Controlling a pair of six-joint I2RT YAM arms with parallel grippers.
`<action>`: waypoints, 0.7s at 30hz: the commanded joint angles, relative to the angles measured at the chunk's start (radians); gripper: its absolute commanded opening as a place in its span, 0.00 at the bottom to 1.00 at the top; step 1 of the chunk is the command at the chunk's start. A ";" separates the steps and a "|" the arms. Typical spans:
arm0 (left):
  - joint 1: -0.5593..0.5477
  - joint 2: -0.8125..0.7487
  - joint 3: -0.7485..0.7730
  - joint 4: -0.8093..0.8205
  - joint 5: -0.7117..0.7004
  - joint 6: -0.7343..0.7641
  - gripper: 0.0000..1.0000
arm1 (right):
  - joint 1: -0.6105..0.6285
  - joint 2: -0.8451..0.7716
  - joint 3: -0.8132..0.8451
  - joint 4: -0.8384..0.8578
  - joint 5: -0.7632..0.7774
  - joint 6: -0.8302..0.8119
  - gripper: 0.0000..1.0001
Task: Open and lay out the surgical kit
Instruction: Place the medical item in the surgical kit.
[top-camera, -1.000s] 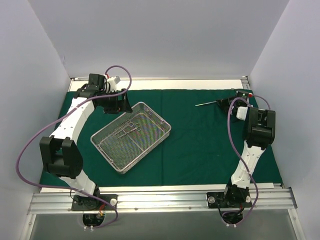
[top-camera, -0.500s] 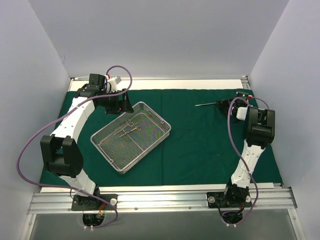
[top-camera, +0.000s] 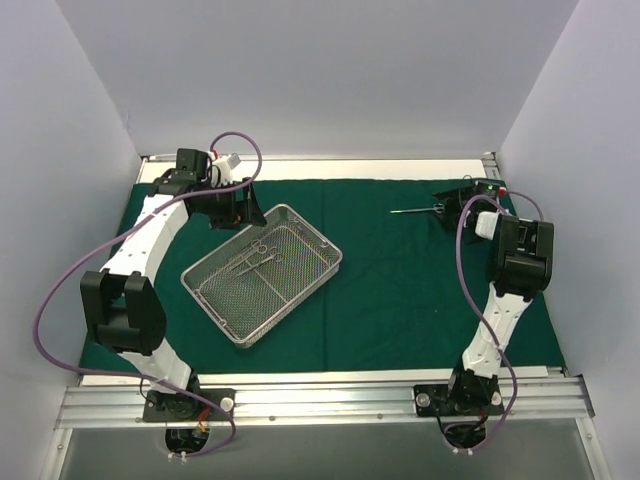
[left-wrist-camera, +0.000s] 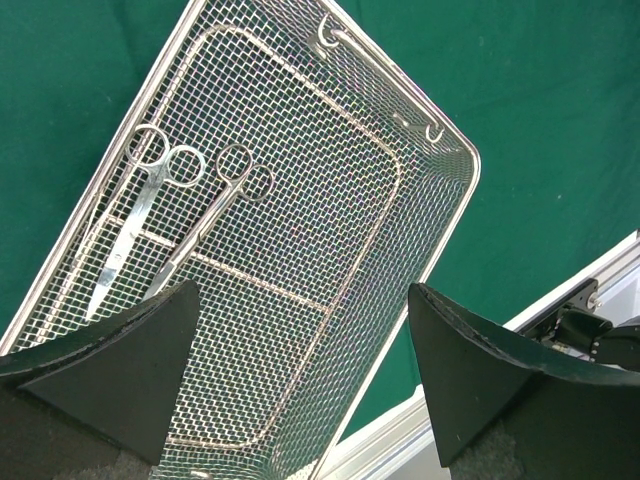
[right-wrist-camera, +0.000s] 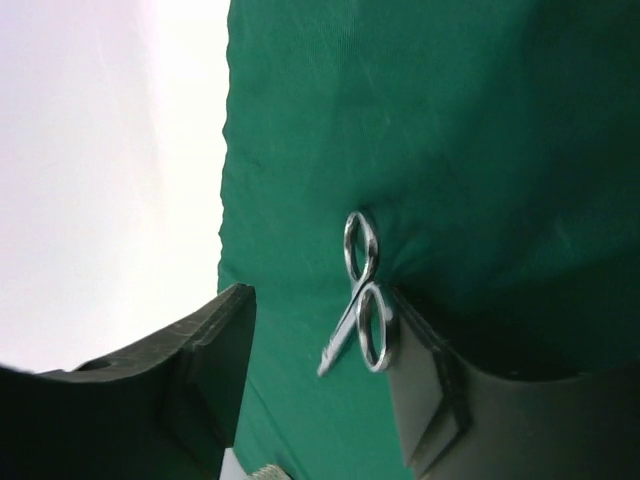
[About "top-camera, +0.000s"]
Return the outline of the steel surgical scissors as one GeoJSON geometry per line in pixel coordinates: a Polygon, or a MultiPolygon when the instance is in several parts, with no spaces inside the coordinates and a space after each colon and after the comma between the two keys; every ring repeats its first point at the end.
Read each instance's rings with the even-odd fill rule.
{"type": "Polygon", "coordinates": [[[445,206],[441,203],[438,203],[438,204],[433,204],[431,206],[426,206],[426,207],[390,210],[389,213],[395,214],[395,215],[421,214],[421,213],[442,214],[444,211],[445,211],[445,206]]]}

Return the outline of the steel surgical forceps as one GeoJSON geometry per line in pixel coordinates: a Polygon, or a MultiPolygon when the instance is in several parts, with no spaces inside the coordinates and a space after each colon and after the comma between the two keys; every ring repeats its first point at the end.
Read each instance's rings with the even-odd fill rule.
{"type": "Polygon", "coordinates": [[[267,245],[262,243],[259,239],[254,239],[243,253],[239,254],[237,258],[229,263],[229,267],[231,269],[236,268],[238,265],[251,258],[254,254],[265,254],[267,250],[267,245]]]}

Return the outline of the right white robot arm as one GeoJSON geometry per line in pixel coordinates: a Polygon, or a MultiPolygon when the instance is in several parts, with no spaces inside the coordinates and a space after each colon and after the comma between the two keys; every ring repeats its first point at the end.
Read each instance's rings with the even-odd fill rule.
{"type": "Polygon", "coordinates": [[[459,413],[500,402],[497,382],[503,354],[524,311],[552,276],[554,225],[509,212],[499,203],[505,194],[496,184],[475,181],[433,195],[441,204],[437,218],[456,231],[457,247],[465,228],[491,242],[482,318],[443,390],[447,406],[459,413]]]}

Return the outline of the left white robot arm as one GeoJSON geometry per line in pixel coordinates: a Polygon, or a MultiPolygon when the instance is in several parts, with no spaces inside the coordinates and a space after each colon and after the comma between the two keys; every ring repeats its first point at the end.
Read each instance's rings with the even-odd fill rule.
{"type": "Polygon", "coordinates": [[[153,378],[165,405],[179,419],[202,405],[193,368],[166,338],[167,316],[154,289],[169,247],[193,215],[213,229],[237,230],[266,223],[250,178],[235,176],[237,154],[181,148],[174,168],[151,184],[136,219],[136,231],[98,271],[86,272],[81,299],[90,340],[153,378]]]}

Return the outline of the metal mesh instrument tray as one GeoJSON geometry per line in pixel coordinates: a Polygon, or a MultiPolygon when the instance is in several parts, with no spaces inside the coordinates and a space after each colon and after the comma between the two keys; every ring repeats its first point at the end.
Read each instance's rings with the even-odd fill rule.
{"type": "Polygon", "coordinates": [[[181,283],[205,314],[238,348],[248,349],[333,277],[342,251],[286,204],[268,210],[265,226],[248,226],[187,268],[181,283]],[[231,269],[251,241],[268,246],[231,269]],[[283,260],[236,274],[265,257],[283,260]]]}

